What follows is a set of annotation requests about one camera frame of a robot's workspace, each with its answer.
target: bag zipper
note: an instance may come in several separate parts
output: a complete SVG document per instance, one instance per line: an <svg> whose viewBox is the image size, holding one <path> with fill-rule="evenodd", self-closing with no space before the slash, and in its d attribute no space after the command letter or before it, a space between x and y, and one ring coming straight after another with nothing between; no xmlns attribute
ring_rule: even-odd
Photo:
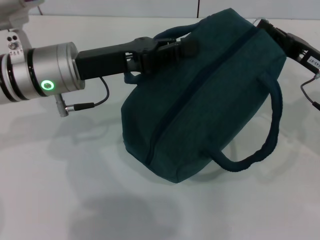
<svg viewBox="0 0 320 240"><path fill-rule="evenodd" d="M159 124L154 129L151 139L148 154L145 159L145 164L150 165L154 157L155 146L165 132L170 123L175 119L183 107L189 102L192 96L200 89L208 78L228 59L230 59L246 42L248 42L259 30L252 27L243 36L241 36L226 52L224 52L218 59L204 67L193 79L190 85L186 88L179 99L166 112Z"/></svg>

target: table surface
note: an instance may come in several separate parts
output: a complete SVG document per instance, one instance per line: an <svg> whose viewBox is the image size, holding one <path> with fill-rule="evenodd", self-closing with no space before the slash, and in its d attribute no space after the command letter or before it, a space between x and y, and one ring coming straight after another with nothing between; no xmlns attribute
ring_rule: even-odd
<svg viewBox="0 0 320 240"><path fill-rule="evenodd" d="M25 30L33 47L72 41L82 51L197 21L32 16ZM320 49L320 21L271 23ZM279 141L265 161L239 173L212 162L179 184L126 152L120 109L134 86L121 74L105 78L105 104L66 118L54 97L0 106L0 240L318 240L320 112L300 91L312 77L287 60ZM307 91L320 102L319 83ZM68 104L97 102L105 89L93 79L64 96ZM237 161L258 150L271 113L268 98L224 152Z"/></svg>

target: teal bag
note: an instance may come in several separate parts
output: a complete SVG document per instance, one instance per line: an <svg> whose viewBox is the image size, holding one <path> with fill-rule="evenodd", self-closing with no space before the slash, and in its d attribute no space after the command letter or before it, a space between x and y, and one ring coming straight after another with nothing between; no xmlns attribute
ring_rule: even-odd
<svg viewBox="0 0 320 240"><path fill-rule="evenodd" d="M121 108L127 151L156 175L179 183L215 161L239 172L275 149L282 115L277 82L286 61L264 31L227 9L155 39L197 40L199 54L152 75L125 75L137 84ZM270 132L260 150L233 162L222 150L271 96Z"/></svg>

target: label sticker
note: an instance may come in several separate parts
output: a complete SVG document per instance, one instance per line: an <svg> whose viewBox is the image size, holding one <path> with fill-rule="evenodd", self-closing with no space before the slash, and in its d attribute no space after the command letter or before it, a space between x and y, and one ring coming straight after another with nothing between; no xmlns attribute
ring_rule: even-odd
<svg viewBox="0 0 320 240"><path fill-rule="evenodd" d="M317 69L320 69L320 60L315 59L313 56L311 56L308 61L309 64L315 66Z"/></svg>

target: cable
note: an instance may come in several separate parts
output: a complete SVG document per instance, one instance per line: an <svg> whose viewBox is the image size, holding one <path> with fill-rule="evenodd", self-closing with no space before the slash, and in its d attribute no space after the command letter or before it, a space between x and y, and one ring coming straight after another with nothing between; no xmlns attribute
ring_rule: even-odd
<svg viewBox="0 0 320 240"><path fill-rule="evenodd" d="M305 95L306 99L308 99L309 102L312 103L312 104L314 103L314 101L312 101L312 99L308 96L308 94L307 94L306 91L304 90L304 86L307 85L307 84L309 84L309 83L311 83L311 82L313 82L314 80L316 80L316 77L312 78L312 79L309 80L309 81L306 81L305 83L303 83L303 84L300 86L301 91L302 91L303 94Z"/></svg>
<svg viewBox="0 0 320 240"><path fill-rule="evenodd" d="M102 76L100 77L100 79L101 79L101 81L102 81L103 85L105 86L105 89L106 89L106 96L105 96L105 98L104 98L103 100L101 100L101 101L99 101L99 102L95 103L95 104L94 104L94 106L95 106L95 107L96 107L96 106L99 106L99 105L101 105L101 104L103 104L105 101L107 101L107 100L108 100L108 98L109 98L109 96L110 96L109 87L108 87L108 85L107 85L106 81L103 79L103 77L102 77Z"/></svg>
<svg viewBox="0 0 320 240"><path fill-rule="evenodd" d="M106 96L103 100L97 102L97 103L94 103L94 102L87 102L87 103L77 103L77 104L74 104L74 105L69 105L69 106L66 106L66 110L68 112L72 112L72 111L80 111L80 110L84 110L84 109L92 109L96 106L99 106L101 104L103 104L105 101L108 100L109 96L110 96L110 91L109 91L109 87L106 83L106 81L103 79L103 77L101 76L100 77L103 85L105 86L105 89L106 89Z"/></svg>

